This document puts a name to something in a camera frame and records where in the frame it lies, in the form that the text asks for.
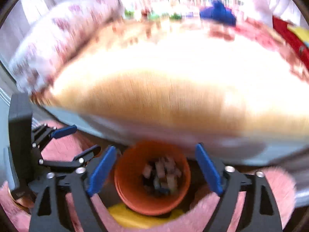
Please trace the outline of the floral pink pillow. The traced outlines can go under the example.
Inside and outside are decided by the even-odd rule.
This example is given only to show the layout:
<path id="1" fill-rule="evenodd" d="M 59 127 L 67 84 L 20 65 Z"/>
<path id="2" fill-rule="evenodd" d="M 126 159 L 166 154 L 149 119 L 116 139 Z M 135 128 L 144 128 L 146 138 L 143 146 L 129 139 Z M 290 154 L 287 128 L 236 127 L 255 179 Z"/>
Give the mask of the floral pink pillow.
<path id="1" fill-rule="evenodd" d="M 68 0 L 30 29 L 9 62 L 18 89 L 28 94 L 51 83 L 99 26 L 121 14 L 120 0 Z"/>

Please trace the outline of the red blanket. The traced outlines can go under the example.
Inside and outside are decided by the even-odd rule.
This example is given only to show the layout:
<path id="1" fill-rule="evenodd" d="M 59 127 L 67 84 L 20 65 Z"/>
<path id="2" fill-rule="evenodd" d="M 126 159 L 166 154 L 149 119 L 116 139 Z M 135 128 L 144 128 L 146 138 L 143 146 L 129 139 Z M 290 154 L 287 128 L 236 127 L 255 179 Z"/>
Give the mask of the red blanket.
<path id="1" fill-rule="evenodd" d="M 272 24 L 274 30 L 279 33 L 283 39 L 292 47 L 299 59 L 306 65 L 308 68 L 308 47 L 306 44 L 299 39 L 299 37 L 288 29 L 288 26 L 294 26 L 289 24 L 287 21 L 272 16 Z"/>

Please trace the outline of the yellow patterned pillow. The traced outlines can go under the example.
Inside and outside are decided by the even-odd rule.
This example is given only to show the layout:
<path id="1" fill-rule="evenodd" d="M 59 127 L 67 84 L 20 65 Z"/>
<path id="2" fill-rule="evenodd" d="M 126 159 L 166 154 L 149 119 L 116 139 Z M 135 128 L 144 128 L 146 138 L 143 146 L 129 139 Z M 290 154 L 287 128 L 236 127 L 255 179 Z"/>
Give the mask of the yellow patterned pillow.
<path id="1" fill-rule="evenodd" d="M 291 24 L 288 24 L 287 26 L 288 30 L 290 30 L 292 33 L 294 33 L 302 43 L 306 45 L 306 47 L 309 47 L 309 30 L 300 26 L 294 26 Z"/>

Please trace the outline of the floral orange bed blanket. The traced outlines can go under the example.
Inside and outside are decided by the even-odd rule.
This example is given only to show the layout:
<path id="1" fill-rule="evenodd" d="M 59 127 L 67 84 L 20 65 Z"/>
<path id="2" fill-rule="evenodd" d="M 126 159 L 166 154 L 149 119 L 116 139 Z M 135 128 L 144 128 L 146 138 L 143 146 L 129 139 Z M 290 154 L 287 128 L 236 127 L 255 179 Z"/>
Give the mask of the floral orange bed blanket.
<path id="1" fill-rule="evenodd" d="M 308 138 L 308 70 L 252 19 L 110 23 L 31 99 L 158 127 Z"/>

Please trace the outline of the orange trash bin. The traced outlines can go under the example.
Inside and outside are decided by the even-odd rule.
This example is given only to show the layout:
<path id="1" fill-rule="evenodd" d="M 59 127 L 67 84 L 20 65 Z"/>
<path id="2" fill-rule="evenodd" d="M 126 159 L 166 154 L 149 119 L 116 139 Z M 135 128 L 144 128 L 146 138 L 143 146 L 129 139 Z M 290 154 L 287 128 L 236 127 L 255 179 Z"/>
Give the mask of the orange trash bin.
<path id="1" fill-rule="evenodd" d="M 128 148 L 116 163 L 114 182 L 131 210 L 159 216 L 176 208 L 188 192 L 188 161 L 175 145 L 141 141 Z"/>

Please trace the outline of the right sheer pink curtain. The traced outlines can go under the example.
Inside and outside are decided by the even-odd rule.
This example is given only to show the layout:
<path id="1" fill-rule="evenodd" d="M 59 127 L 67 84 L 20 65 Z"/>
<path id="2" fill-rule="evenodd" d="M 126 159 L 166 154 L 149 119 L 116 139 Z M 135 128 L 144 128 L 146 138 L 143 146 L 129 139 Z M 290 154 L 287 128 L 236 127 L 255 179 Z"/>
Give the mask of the right sheer pink curtain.
<path id="1" fill-rule="evenodd" d="M 270 27 L 273 26 L 272 17 L 277 16 L 284 21 L 308 29 L 308 23 L 292 0 L 246 0 L 244 13 L 247 17 L 261 21 Z"/>

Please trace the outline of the blue crumpled cloth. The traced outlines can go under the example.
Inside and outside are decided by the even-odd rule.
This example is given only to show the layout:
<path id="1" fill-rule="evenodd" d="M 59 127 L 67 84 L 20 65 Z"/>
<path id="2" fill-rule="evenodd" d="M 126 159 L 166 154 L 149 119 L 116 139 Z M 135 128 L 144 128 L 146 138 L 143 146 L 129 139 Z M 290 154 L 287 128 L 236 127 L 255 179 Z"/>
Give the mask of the blue crumpled cloth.
<path id="1" fill-rule="evenodd" d="M 201 19 L 211 19 L 216 22 L 228 25 L 236 26 L 236 16 L 232 13 L 232 10 L 226 8 L 220 0 L 213 1 L 211 7 L 206 7 L 200 10 L 199 17 Z"/>

